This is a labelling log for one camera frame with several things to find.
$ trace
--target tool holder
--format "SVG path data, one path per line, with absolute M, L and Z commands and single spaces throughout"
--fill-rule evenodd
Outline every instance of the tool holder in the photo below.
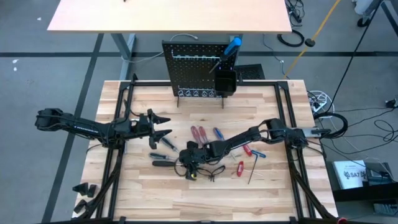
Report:
M 233 70 L 237 52 L 221 62 L 216 71 L 209 73 L 228 45 L 228 42 L 163 41 L 164 57 L 174 96 L 231 96 L 231 90 L 236 90 L 236 73 Z

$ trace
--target wooden workbench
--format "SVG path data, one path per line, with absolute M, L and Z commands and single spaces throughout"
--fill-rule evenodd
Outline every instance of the wooden workbench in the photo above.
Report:
M 288 82 L 297 126 L 313 127 L 304 82 Z M 96 116 L 98 122 L 106 123 L 113 119 L 119 84 L 119 81 L 104 83 Z M 133 112 L 145 113 L 149 108 L 159 116 L 171 118 L 171 121 L 155 128 L 172 129 L 167 136 L 180 150 L 185 149 L 187 141 L 193 141 L 192 125 L 203 126 L 211 141 L 216 140 L 213 134 L 215 126 L 221 129 L 225 138 L 230 138 L 264 119 L 279 117 L 275 90 L 270 86 L 239 86 L 232 97 L 224 100 L 224 109 L 221 109 L 221 101 L 214 98 L 182 98 L 178 108 L 171 86 L 134 87 Z M 285 105 L 284 111 L 289 120 Z M 90 142 L 90 146 L 95 144 L 98 142 Z M 318 145 L 310 146 L 320 150 Z M 193 182 L 177 176 L 168 167 L 153 167 L 148 156 L 150 152 L 178 156 L 161 143 L 157 147 L 155 151 L 150 149 L 148 138 L 128 141 L 128 153 L 124 155 L 119 180 L 115 220 L 125 216 L 128 220 L 286 221 L 296 214 L 283 143 L 250 144 L 267 158 L 259 158 L 255 169 L 259 175 L 253 174 L 249 185 L 250 173 L 243 172 L 238 177 L 236 168 L 242 160 L 245 169 L 251 170 L 254 157 L 248 157 L 241 148 L 233 150 L 237 162 L 230 157 L 220 162 L 226 170 L 216 177 L 215 182 L 202 175 Z M 106 153 L 102 147 L 88 152 L 82 183 L 101 185 Z M 303 153 L 311 189 L 328 211 L 337 216 L 323 157 L 313 150 L 307 149 Z M 108 212 L 110 192 L 105 200 L 104 215 Z M 305 197 L 301 194 L 304 213 L 308 214 Z M 81 199 L 90 200 L 78 195 L 76 203 Z
M 289 33 L 284 0 L 61 0 L 48 30 Z

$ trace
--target floor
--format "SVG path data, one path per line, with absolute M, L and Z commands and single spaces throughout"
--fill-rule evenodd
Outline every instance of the floor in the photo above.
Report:
M 0 217 L 4 223 L 39 223 L 53 186 L 57 168 L 68 134 L 62 131 L 47 133 L 36 130 L 35 115 L 44 108 L 61 108 L 69 113 L 81 113 L 81 117 L 94 119 L 104 80 L 117 80 L 121 69 L 119 57 L 104 57 L 103 52 L 117 52 L 109 34 L 61 34 L 47 32 L 47 26 L 59 1 L 0 0 Z M 332 7 L 334 0 L 305 0 L 303 26 L 298 30 L 311 37 Z M 360 40 L 364 28 L 356 26 L 360 18 L 353 11 L 349 0 L 342 0 L 317 38 L 316 45 L 304 56 L 289 74 L 290 78 L 304 79 L 308 90 L 322 90 L 332 96 L 342 77 L 349 54 Z M 137 34 L 133 60 L 162 51 L 160 41 L 169 40 L 174 34 Z M 394 32 L 386 14 L 378 10 L 358 49 L 359 52 L 396 52 L 398 34 Z M 228 41 L 226 34 L 198 34 L 201 41 Z M 286 37 L 295 40 L 294 36 Z M 191 40 L 179 37 L 178 40 Z M 268 52 L 262 44 L 262 34 L 245 34 L 242 52 Z M 303 47 L 282 45 L 276 35 L 267 34 L 264 42 L 275 50 L 284 61 L 284 70 Z M 100 44 L 99 57 L 91 57 L 95 45 Z M 335 55 L 331 52 L 342 52 Z M 261 63 L 267 79 L 280 79 L 280 63 L 270 56 L 240 56 L 240 65 Z M 164 58 L 159 57 L 133 66 L 133 72 L 142 80 L 168 79 Z M 336 110 L 383 107 L 385 100 L 397 94 L 398 58 L 392 56 L 355 57 L 336 97 Z M 379 110 L 344 113 L 349 123 L 379 114 Z M 392 127 L 398 127 L 396 111 L 382 117 L 364 121 L 349 128 L 348 134 L 378 134 L 373 121 L 383 119 Z M 382 144 L 380 138 L 350 138 L 359 149 Z M 335 140 L 336 146 L 346 152 L 355 151 L 344 139 Z M 368 151 L 369 157 L 388 162 L 392 174 L 398 176 L 395 143 Z M 51 221 L 68 220 L 71 217 L 75 193 L 71 188 L 78 184 L 85 160 L 88 141 L 75 138 L 62 180 L 61 189 Z M 327 161 L 345 160 L 326 149 Z M 354 154 L 352 159 L 365 158 Z M 366 203 L 337 203 L 341 216 L 356 221 L 398 223 L 397 218 L 373 215 Z

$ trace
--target blue screwdriver handle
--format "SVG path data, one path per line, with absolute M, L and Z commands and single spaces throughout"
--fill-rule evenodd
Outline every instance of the blue screwdriver handle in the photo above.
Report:
M 231 43 L 225 48 L 224 52 L 220 56 L 221 61 L 225 61 L 231 56 L 238 48 L 242 45 L 242 40 L 239 37 L 235 37 Z
M 261 152 L 259 152 L 259 151 L 256 151 L 256 150 L 252 150 L 251 152 L 252 152 L 253 154 L 255 154 L 255 155 L 258 155 L 258 156 L 261 157 L 261 158 L 267 157 L 265 154 L 263 154 L 263 153 L 261 153 Z
M 224 141 L 224 136 L 218 128 L 213 128 L 214 134 L 217 136 L 219 140 Z

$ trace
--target butcher block table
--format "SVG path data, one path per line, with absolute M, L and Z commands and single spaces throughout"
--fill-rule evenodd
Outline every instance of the butcher block table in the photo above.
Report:
M 121 81 L 105 81 L 96 121 L 112 121 L 120 83 Z M 297 126 L 313 127 L 315 123 L 304 81 L 289 80 L 288 83 Z M 285 117 L 288 118 L 283 91 L 281 95 Z M 224 99 L 224 109 L 221 107 L 221 100 L 215 98 L 180 98 L 177 107 L 177 97 L 173 96 L 171 86 L 135 86 L 132 111 L 146 113 L 149 108 L 159 116 L 171 118 L 169 122 L 156 125 L 155 129 L 172 129 L 167 137 L 179 150 L 186 148 L 187 141 L 194 141 L 191 126 L 203 126 L 208 139 L 214 141 L 214 127 L 219 128 L 228 139 L 259 125 L 265 119 L 279 117 L 275 90 L 271 86 L 239 86 L 233 96 Z M 239 161 L 244 161 L 244 168 L 249 171 L 254 164 L 255 157 L 249 157 L 241 147 L 232 151 L 236 161 L 228 156 L 216 166 L 206 166 L 210 170 L 220 165 L 226 166 L 226 170 L 211 182 L 208 177 L 200 174 L 196 181 L 185 180 L 172 167 L 152 166 L 150 152 L 178 157 L 176 152 L 162 143 L 157 144 L 156 150 L 149 147 L 148 138 L 132 139 L 127 143 L 127 154 L 123 157 L 118 185 L 115 220 L 124 216 L 127 220 L 158 221 L 288 221 L 289 217 L 296 216 L 283 143 L 250 143 L 252 149 L 267 156 L 257 160 L 250 184 L 250 172 L 244 171 L 241 177 L 236 175 Z M 89 146 L 95 144 L 98 141 L 90 142 Z M 310 147 L 321 151 L 319 145 L 310 143 Z M 106 154 L 107 149 L 100 146 L 87 153 L 81 183 L 96 184 L 100 188 Z M 309 149 L 303 150 L 303 156 L 310 188 L 326 209 L 337 216 L 323 156 Z M 301 188 L 300 194 L 304 214 L 308 216 L 307 203 Z M 110 195 L 111 189 L 105 198 L 104 216 L 108 214 Z M 76 204 L 81 199 L 91 200 L 78 194 Z

